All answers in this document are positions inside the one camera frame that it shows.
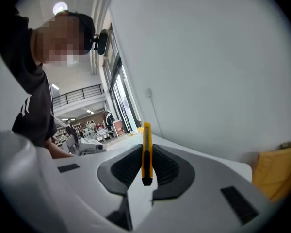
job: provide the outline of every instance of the yellow cushion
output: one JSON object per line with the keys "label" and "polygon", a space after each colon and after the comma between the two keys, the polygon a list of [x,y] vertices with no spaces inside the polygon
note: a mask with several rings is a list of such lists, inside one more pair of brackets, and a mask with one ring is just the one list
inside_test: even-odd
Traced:
{"label": "yellow cushion", "polygon": [[291,191],[291,148],[259,153],[252,184],[272,201]]}

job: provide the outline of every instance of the yellow utility knife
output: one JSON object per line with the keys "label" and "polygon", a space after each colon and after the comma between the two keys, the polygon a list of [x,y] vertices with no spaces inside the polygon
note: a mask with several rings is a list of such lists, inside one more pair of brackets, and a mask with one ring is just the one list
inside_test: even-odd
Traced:
{"label": "yellow utility knife", "polygon": [[152,158],[153,158],[153,148],[152,148],[151,124],[145,122],[144,141],[142,145],[142,166],[141,166],[142,183],[144,185],[152,184],[153,178]]}

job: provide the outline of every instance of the black rectangle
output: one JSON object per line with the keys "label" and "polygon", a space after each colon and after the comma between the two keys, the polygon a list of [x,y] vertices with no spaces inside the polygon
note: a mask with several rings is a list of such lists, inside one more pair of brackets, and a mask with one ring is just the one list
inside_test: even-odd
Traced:
{"label": "black rectangle", "polygon": [[77,164],[74,163],[74,164],[69,164],[69,165],[66,165],[66,166],[59,166],[58,167],[58,171],[60,173],[64,173],[64,172],[71,171],[73,169],[77,169],[79,167],[80,167],[79,165],[77,165]]}
{"label": "black rectangle", "polygon": [[232,207],[242,225],[250,222],[259,214],[235,187],[230,186],[222,188],[220,191]]}

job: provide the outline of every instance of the black t-shirt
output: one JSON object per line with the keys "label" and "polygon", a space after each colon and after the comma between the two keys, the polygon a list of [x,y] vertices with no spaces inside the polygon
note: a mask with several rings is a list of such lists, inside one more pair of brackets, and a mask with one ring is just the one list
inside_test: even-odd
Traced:
{"label": "black t-shirt", "polygon": [[28,93],[12,130],[30,139],[35,146],[44,147],[44,142],[56,133],[50,86],[42,65],[37,66],[31,55],[32,29],[28,29],[28,18],[17,12],[8,18],[9,32],[0,32],[0,54]]}

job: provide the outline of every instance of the ear cup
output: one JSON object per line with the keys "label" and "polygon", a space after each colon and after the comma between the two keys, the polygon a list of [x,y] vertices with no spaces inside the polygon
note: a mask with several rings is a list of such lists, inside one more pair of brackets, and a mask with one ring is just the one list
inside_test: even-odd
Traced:
{"label": "ear cup", "polygon": [[108,30],[106,30],[106,29],[104,29],[100,32],[98,48],[97,48],[97,52],[99,55],[103,55],[105,53],[106,45],[107,45],[107,41],[108,41],[108,35],[109,35]]}

